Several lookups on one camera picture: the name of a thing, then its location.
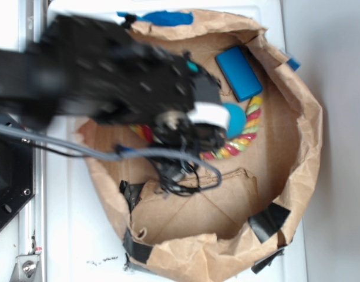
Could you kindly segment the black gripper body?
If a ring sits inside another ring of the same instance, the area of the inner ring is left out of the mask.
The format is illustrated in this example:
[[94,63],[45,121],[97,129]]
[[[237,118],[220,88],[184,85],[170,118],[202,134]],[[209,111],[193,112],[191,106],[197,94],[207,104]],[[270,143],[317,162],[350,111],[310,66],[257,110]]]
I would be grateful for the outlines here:
[[103,125],[146,125],[158,143],[186,145],[206,152],[221,147],[201,147],[196,123],[227,131],[230,114],[219,96],[220,84],[188,57],[119,56],[115,60],[107,104],[92,118]]

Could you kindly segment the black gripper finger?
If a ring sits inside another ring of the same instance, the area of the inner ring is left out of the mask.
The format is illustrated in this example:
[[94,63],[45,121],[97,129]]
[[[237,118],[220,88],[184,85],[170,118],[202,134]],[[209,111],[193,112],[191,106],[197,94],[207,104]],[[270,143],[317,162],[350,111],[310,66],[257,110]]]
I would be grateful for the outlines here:
[[226,130],[205,123],[196,123],[195,132],[201,147],[222,147],[226,142]]

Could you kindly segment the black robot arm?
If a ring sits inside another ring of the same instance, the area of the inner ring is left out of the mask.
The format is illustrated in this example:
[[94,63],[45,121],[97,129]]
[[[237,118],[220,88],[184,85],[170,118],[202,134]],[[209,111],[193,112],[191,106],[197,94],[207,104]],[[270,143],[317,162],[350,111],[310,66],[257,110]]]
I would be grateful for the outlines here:
[[56,115],[146,125],[167,146],[221,148],[230,121],[220,84],[188,55],[108,21],[57,16],[23,52],[0,50],[0,112],[44,129]]

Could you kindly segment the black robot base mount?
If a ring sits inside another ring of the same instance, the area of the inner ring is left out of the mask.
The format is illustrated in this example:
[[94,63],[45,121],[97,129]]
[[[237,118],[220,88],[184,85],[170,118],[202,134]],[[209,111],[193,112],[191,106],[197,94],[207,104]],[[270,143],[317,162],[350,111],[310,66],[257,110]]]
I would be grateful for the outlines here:
[[0,232],[33,198],[33,148],[0,134]]

